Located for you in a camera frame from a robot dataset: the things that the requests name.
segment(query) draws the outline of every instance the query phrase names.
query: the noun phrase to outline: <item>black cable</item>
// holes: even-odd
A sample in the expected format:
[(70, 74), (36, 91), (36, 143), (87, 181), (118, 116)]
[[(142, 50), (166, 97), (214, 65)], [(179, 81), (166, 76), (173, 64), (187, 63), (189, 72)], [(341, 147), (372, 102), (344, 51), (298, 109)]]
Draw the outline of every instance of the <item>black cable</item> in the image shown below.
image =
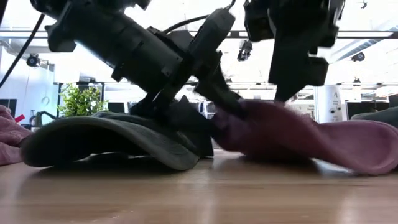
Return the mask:
[(33, 38), (36, 35), (36, 32), (39, 30), (40, 25), (42, 24), (44, 19), (44, 14), (41, 14), (39, 19), (36, 22), (35, 27), (32, 30), (32, 33), (30, 34), (29, 38), (26, 40), (24, 46), (22, 46), (21, 51), (19, 51), (17, 57), (15, 58), (15, 60), (12, 62), (11, 66), (8, 68), (8, 71), (6, 72), (6, 74), (4, 75), (3, 79), (0, 82), (0, 88), (4, 85), (4, 83), (6, 82), (6, 80), (8, 79), (8, 77), (10, 76), (11, 72), (13, 71), (13, 69), (15, 68), (15, 66), (18, 64), (18, 61), (22, 58), (23, 54), (25, 53), (26, 49), (28, 48), (29, 44), (32, 42)]
[[(236, 0), (232, 0), (231, 4), (229, 4), (227, 7), (225, 7), (225, 9), (230, 10), (235, 5), (235, 2), (236, 2)], [(206, 19), (208, 16), (209, 15), (205, 15), (205, 16), (199, 16), (199, 17), (195, 17), (195, 18), (192, 18), (192, 19), (184, 20), (182, 22), (179, 22), (177, 24), (174, 24), (174, 25), (170, 26), (169, 28), (167, 28), (163, 32), (165, 34), (168, 34), (169, 32), (172, 32), (173, 30), (175, 30), (177, 28), (180, 28), (181, 26), (185, 26), (185, 25), (190, 24), (192, 22), (196, 22), (196, 21), (199, 21), (199, 20), (202, 20), (202, 19)]]

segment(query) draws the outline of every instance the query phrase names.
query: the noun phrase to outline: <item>green plant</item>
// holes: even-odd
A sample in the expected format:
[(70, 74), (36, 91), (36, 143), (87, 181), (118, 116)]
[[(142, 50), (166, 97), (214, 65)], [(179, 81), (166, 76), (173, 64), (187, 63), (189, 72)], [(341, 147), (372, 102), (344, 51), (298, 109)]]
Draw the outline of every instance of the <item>green plant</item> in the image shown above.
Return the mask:
[(89, 116), (107, 110), (104, 108), (107, 101), (101, 101), (101, 92), (93, 87), (81, 92), (78, 87), (68, 84), (60, 96), (64, 105), (58, 105), (58, 109), (65, 117)]

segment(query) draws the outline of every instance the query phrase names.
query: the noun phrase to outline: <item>pink cloth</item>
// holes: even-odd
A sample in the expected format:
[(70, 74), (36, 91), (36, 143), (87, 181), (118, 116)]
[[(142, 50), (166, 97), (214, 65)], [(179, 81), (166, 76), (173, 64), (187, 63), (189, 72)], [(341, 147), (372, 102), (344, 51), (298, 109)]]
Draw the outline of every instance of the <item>pink cloth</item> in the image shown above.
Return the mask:
[(398, 129), (377, 121), (318, 124), (283, 105), (243, 100), (243, 121), (224, 111), (212, 120), (227, 151), (262, 161), (321, 159), (360, 174), (386, 174), (398, 165)]
[(19, 145), (30, 134), (14, 121), (9, 108), (0, 105), (0, 166), (21, 162)]

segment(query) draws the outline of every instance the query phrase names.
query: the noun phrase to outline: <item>camera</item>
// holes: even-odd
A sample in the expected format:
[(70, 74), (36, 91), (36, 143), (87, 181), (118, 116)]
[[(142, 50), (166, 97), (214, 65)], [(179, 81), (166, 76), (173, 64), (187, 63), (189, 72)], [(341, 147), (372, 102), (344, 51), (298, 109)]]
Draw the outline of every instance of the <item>camera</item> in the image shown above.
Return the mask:
[(365, 54), (360, 52), (354, 56), (351, 57), (351, 60), (353, 62), (362, 62), (363, 60), (365, 60)]
[(29, 67), (36, 68), (40, 66), (40, 59), (38, 54), (30, 54), (30, 56), (26, 60), (26, 64)]
[(243, 40), (239, 47), (238, 61), (239, 62), (246, 61), (250, 57), (252, 50), (253, 50), (252, 42), (250, 40)]

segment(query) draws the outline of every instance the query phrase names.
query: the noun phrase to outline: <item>table surface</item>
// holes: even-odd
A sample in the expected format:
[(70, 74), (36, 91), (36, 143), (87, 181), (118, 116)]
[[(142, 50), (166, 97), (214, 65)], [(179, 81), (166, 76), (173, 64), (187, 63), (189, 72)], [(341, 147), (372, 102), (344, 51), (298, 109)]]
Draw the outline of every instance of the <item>table surface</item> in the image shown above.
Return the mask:
[(397, 177), (220, 151), (180, 173), (103, 156), (64, 170), (15, 164), (0, 167), (0, 223), (396, 224)]

